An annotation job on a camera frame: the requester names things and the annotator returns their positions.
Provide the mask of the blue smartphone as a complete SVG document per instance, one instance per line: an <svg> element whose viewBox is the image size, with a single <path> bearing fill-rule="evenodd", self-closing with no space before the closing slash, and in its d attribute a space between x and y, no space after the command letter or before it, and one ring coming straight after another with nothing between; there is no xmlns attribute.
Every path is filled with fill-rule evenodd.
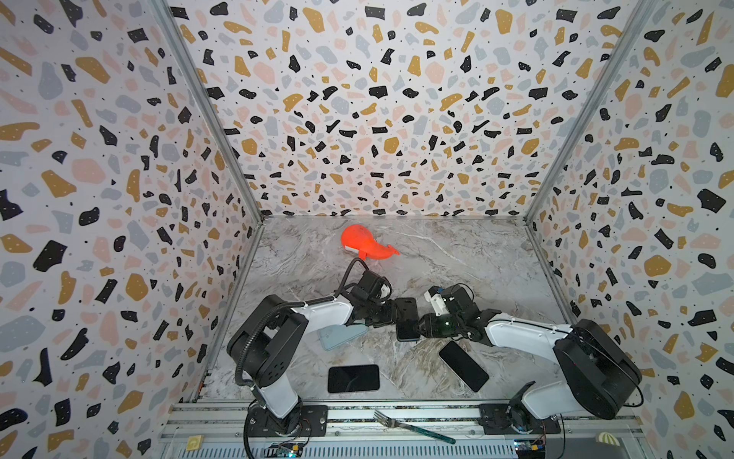
<svg viewBox="0 0 734 459"><path fill-rule="evenodd" d="M422 335L416 321L400 321L396 324L396 336L399 342L417 342Z"/></svg>

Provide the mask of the black phone case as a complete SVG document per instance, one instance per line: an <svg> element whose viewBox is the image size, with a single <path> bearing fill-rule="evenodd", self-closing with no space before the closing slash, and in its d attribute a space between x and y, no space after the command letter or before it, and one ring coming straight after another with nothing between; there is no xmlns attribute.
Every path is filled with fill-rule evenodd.
<svg viewBox="0 0 734 459"><path fill-rule="evenodd" d="M394 322L416 321L418 323L418 307L415 298L397 298L394 306Z"/></svg>

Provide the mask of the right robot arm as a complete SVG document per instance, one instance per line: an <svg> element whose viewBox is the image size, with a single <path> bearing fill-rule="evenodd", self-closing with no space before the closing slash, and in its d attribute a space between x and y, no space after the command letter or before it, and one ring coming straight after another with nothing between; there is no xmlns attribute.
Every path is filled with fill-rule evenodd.
<svg viewBox="0 0 734 459"><path fill-rule="evenodd" d="M640 390L640 369L590 319L552 324L487 310L466 321L458 315L431 313L418 320L417 330L425 338L468 339L557 365L562 380L544 386L528 382L508 402L505 417L518 430L528 430L532 421L580 411L612 420Z"/></svg>

